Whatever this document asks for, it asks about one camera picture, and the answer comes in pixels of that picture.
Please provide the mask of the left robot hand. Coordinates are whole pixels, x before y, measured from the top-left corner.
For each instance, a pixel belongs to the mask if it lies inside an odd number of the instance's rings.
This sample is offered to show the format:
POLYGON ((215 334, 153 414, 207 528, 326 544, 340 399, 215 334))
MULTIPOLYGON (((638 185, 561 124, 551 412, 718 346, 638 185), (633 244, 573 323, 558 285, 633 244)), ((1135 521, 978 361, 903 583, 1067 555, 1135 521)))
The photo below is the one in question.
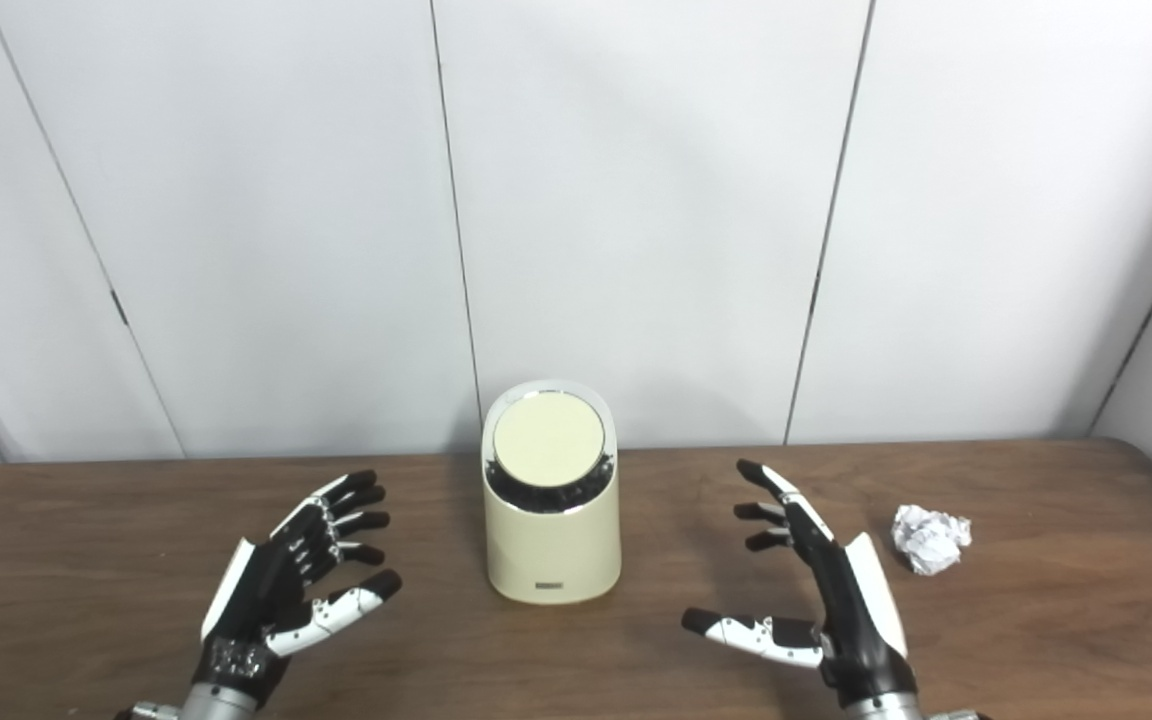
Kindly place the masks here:
POLYGON ((291 657, 380 609, 402 588, 381 569, 324 597, 308 589, 348 562, 381 566, 384 553, 351 536, 388 526, 387 497, 372 470, 316 488, 262 543, 243 538, 200 624, 200 659, 182 719, 252 719, 282 683, 291 657))

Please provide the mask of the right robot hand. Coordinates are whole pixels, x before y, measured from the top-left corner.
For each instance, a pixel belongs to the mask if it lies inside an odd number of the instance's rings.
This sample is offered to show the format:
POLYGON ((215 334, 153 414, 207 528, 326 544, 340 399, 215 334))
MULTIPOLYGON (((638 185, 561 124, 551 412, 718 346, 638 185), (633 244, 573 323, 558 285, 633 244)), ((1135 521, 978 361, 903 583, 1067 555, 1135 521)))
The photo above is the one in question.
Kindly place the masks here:
POLYGON ((753 552, 791 548, 812 570, 823 621, 689 607, 682 628, 763 660, 818 670, 847 719, 923 719, 904 626, 872 537, 838 541, 794 483, 748 458, 737 460, 736 468, 773 497, 771 503, 733 506, 738 520, 770 523, 745 546, 753 552))

